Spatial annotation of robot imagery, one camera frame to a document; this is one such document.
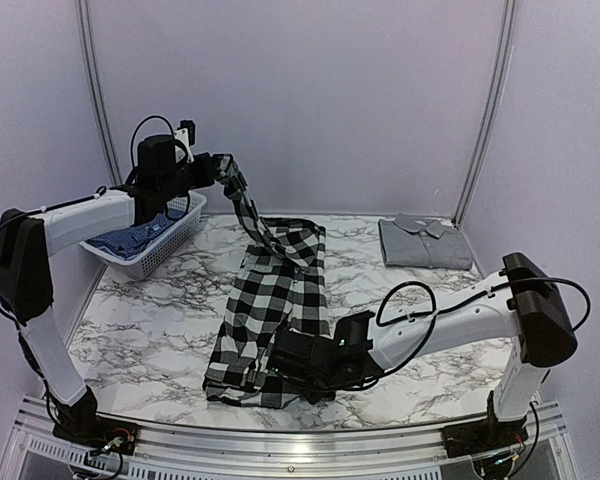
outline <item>white plastic basket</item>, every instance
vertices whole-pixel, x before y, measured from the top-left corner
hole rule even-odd
[[[131,260],[117,258],[99,248],[89,245],[87,242],[80,242],[80,245],[98,257],[102,263],[124,273],[133,280],[142,280],[171,255],[176,248],[182,245],[182,242],[189,238],[198,228],[200,212],[202,211],[202,207],[207,203],[207,198],[195,192],[189,192],[189,197],[191,198],[189,213],[171,225],[145,251]],[[187,208],[187,200],[185,198],[176,198],[171,200],[168,205],[169,208],[175,208],[184,212]]]

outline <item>wire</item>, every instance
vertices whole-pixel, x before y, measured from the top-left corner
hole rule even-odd
[[[113,430],[111,433],[114,434],[116,432],[126,433],[127,434],[127,442],[131,442],[133,440],[133,435],[131,435],[131,432],[129,432],[129,430],[127,430],[126,428],[118,427],[115,430]]]
[[[379,327],[388,327],[389,325],[393,325],[394,323],[401,322],[402,320],[405,320],[406,318],[408,318],[408,315],[407,315],[407,316],[394,318],[393,320],[389,320],[388,322],[385,322],[385,323],[380,322],[380,319],[382,318],[382,314],[384,313],[384,309],[387,306],[387,303],[389,302],[389,300],[391,300],[391,297],[393,297],[396,293],[398,293],[403,288],[407,288],[407,287],[420,287],[420,288],[424,289],[429,294],[429,298],[431,299],[431,312],[429,312],[428,314],[431,314],[436,311],[436,308],[438,308],[438,304],[436,302],[436,296],[433,293],[433,290],[431,289],[431,287],[429,285],[427,285],[426,283],[422,283],[417,280],[412,280],[410,282],[404,282],[404,283],[401,283],[400,285],[393,287],[389,291],[389,293],[387,293],[387,295],[382,300],[382,303],[380,304],[380,308],[378,308],[378,313],[376,314],[376,325],[378,325]]]
[[[182,213],[182,215],[177,218],[171,218],[169,216],[169,206],[167,205],[164,216],[171,222],[177,222],[178,220],[182,220],[189,213],[189,208],[191,208],[191,195],[187,194],[187,206],[185,207],[185,211]]]
[[[118,463],[118,468],[116,469],[115,473],[113,475],[110,475],[108,477],[101,477],[100,473],[97,474],[92,474],[92,473],[86,473],[86,472],[75,472],[73,470],[73,468],[71,467],[71,465],[69,465],[69,470],[71,470],[71,473],[74,475],[74,478],[78,478],[81,480],[115,480],[116,478],[118,478],[120,476],[120,474],[122,473],[122,468],[124,467],[124,457],[122,456],[122,453],[120,453],[118,450],[112,450],[113,452],[116,452],[120,458],[120,461]],[[92,467],[91,465],[89,465],[87,463],[87,457],[85,456],[84,459],[84,464],[87,467]]]
[[[520,435],[516,435],[516,439],[518,440],[518,443],[520,444],[520,450],[518,450],[518,455],[521,455],[527,449],[527,444],[524,443],[524,440],[522,440],[522,437]]]
[[[51,419],[51,421],[53,423],[55,423],[58,428],[61,428],[64,430],[64,428],[62,427],[62,425],[60,424],[60,422],[58,421],[58,419],[51,414],[51,392],[49,392],[49,383],[47,382],[46,379],[42,379],[42,383],[44,383],[44,388],[45,388],[45,393],[44,396],[46,397],[46,405],[47,405],[47,415],[49,415],[49,418]]]
[[[536,436],[533,439],[533,445],[531,445],[531,450],[529,450],[529,454],[524,458],[522,462],[520,462],[518,468],[516,468],[511,475],[509,475],[509,478],[513,478],[518,473],[520,473],[520,470],[522,470],[522,468],[527,464],[527,462],[531,458],[531,455],[533,455],[533,452],[535,452],[536,447],[538,446],[538,440],[540,439],[540,419],[538,418],[538,412],[536,411],[536,407],[533,405],[533,403],[530,403],[529,406],[531,407],[531,411],[533,412],[533,416],[536,420]]]
[[[549,374],[551,373],[551,369],[547,370],[547,373],[544,374],[544,377],[542,378],[542,381],[540,382],[540,385],[542,385],[544,382],[547,381],[547,378],[549,378]]]
[[[585,322],[587,321],[587,319],[589,318],[589,315],[591,314],[591,297],[589,297],[589,294],[584,289],[584,287],[582,287],[582,285],[574,282],[573,280],[568,280],[566,278],[558,278],[558,277],[521,278],[519,280],[512,280],[511,282],[502,284],[503,286],[498,285],[498,287],[496,287],[494,290],[496,290],[496,289],[501,290],[502,288],[505,288],[504,285],[509,287],[509,286],[516,286],[516,285],[524,285],[525,283],[559,283],[559,284],[568,285],[570,287],[575,288],[576,290],[578,290],[578,292],[580,292],[580,294],[582,294],[582,297],[584,298],[584,301],[586,302],[587,307],[585,309],[584,315],[582,316],[582,319],[576,324],[575,327],[573,327],[573,331],[575,332],[580,327],[582,327],[582,325],[584,325]]]
[[[426,285],[426,284],[424,284],[422,282],[418,282],[418,281],[401,283],[400,285],[398,285],[398,286],[394,287],[393,289],[391,289],[391,291],[387,294],[387,296],[382,301],[382,304],[380,305],[380,309],[378,310],[378,315],[376,316],[376,323],[380,327],[385,327],[385,326],[388,325],[388,323],[382,323],[381,324],[378,321],[378,317],[381,316],[382,310],[386,306],[387,302],[391,299],[391,297],[396,292],[398,292],[399,290],[401,290],[403,288],[409,287],[409,286],[418,286],[418,287],[424,288],[427,291],[427,293],[429,293],[429,296],[431,297],[431,305],[432,305],[433,311],[435,312],[435,309],[438,306],[438,302],[436,300],[435,293],[433,292],[433,290],[431,290],[431,287],[429,287],[428,285]],[[427,344],[427,342],[431,338],[431,335],[433,334],[433,330],[436,327],[436,319],[437,319],[437,314],[435,314],[433,316],[433,318],[431,319],[431,323],[429,324],[429,328],[427,329],[427,332],[425,333],[424,337],[422,337],[422,340],[420,341],[420,343],[418,344],[418,346],[397,367],[395,367],[395,368],[393,368],[391,370],[387,370],[382,375],[374,378],[371,381],[371,383],[369,383],[367,385],[350,384],[350,385],[345,385],[345,386],[338,387],[337,389],[338,390],[346,390],[346,391],[350,391],[350,392],[360,392],[360,391],[368,390],[368,389],[370,389],[372,387],[375,387],[382,378],[388,377],[389,375],[393,375],[394,373],[398,372],[399,370],[402,370],[409,362],[411,362],[414,358],[416,358],[418,356],[418,354],[422,351],[422,349],[424,348],[424,346]],[[312,390],[312,391],[316,391],[316,392],[332,392],[333,390],[335,390],[335,388],[330,388],[329,389],[329,388],[307,386],[307,385],[305,385],[305,384],[303,384],[301,382],[296,382],[295,380],[292,380],[292,379],[286,377],[285,375],[282,375],[280,372],[276,371],[275,369],[273,370],[273,372],[276,375],[278,375],[280,378],[282,378],[282,380],[284,380],[287,383],[289,383],[290,385],[293,385],[293,386],[298,387],[298,388],[303,388],[303,389],[306,389],[306,390]]]
[[[131,157],[131,167],[132,168],[136,168],[136,161],[135,161],[135,158],[134,158],[134,155],[133,155],[133,144],[136,141],[136,135],[138,134],[138,131],[140,130],[140,127],[142,127],[142,125],[144,125],[145,123],[147,123],[149,120],[153,120],[154,118],[157,119],[157,120],[162,120],[164,123],[166,123],[169,126],[169,131],[171,132],[171,136],[173,137],[175,135],[175,133],[173,131],[173,126],[171,125],[171,122],[169,122],[169,120],[167,120],[162,115],[149,115],[144,120],[142,120],[138,124],[138,126],[136,127],[136,129],[133,131],[133,135],[131,135],[131,145],[129,146],[129,155]]]
[[[591,297],[589,297],[589,294],[584,289],[584,287],[582,287],[580,284],[574,282],[573,280],[568,280],[565,278],[558,278],[558,277],[521,278],[519,280],[512,280],[510,282],[505,282],[505,283],[501,283],[500,285],[496,285],[495,287],[493,287],[491,289],[491,292],[496,292],[498,290],[502,290],[504,288],[511,287],[511,286],[523,285],[525,283],[558,283],[558,284],[564,284],[564,285],[568,285],[570,287],[575,288],[576,290],[578,290],[578,292],[580,292],[580,294],[584,298],[584,301],[586,303],[586,309],[585,309],[584,315],[582,316],[582,319],[576,324],[575,327],[573,327],[573,331],[574,332],[577,331],[588,320],[589,315],[591,314]],[[438,314],[445,315],[447,313],[451,313],[456,310],[459,310],[460,308],[465,307],[466,305],[469,305],[470,303],[472,303],[484,296],[489,295],[489,293],[490,292],[487,290],[480,291],[480,292],[476,293],[475,295],[467,298],[466,300],[463,300],[462,302],[460,302],[456,305],[453,305],[451,307],[440,310],[438,312]],[[427,315],[431,315],[432,313],[433,313],[433,311],[413,312],[413,313],[409,313],[407,315],[401,315],[399,317],[393,318],[393,319],[389,320],[388,322],[385,322],[384,324],[379,325],[379,326],[393,325],[394,323],[398,323],[403,320],[413,319],[413,318],[417,318],[417,317],[425,317]]]

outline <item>marble surface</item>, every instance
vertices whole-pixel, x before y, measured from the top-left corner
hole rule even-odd
[[[389,289],[406,280],[421,280],[437,295],[479,280],[476,272],[385,268],[379,217],[306,218],[327,229],[332,324],[377,309]],[[247,241],[234,216],[212,216],[144,281],[107,270],[69,349],[101,411],[180,424],[290,430],[381,427],[484,411],[510,352],[506,340],[416,359],[373,389],[338,393],[332,402],[296,400],[283,410],[207,402],[202,379]],[[403,306],[425,300],[415,289],[398,298]]]

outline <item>black and white plaid shirt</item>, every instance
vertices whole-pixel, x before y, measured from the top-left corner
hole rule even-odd
[[[325,229],[308,220],[260,218],[231,156],[216,178],[253,240],[229,294],[224,321],[205,373],[207,399],[282,408],[298,397],[269,373],[275,333],[291,327],[328,335]]]

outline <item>white wall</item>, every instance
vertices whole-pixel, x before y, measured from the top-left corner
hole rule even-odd
[[[600,479],[600,0],[525,1],[466,231],[487,270],[523,251],[593,300],[580,349],[553,370],[585,479]],[[582,300],[568,293],[574,320]]]
[[[453,213],[502,1],[93,2],[121,163],[139,120],[193,118],[261,210]],[[158,123],[145,134],[164,128]],[[214,189],[209,208],[230,210]]]
[[[0,0],[0,214],[109,183],[78,39],[73,2]],[[77,249],[52,259],[63,333],[96,268]],[[37,385],[0,317],[0,458],[22,395]]]

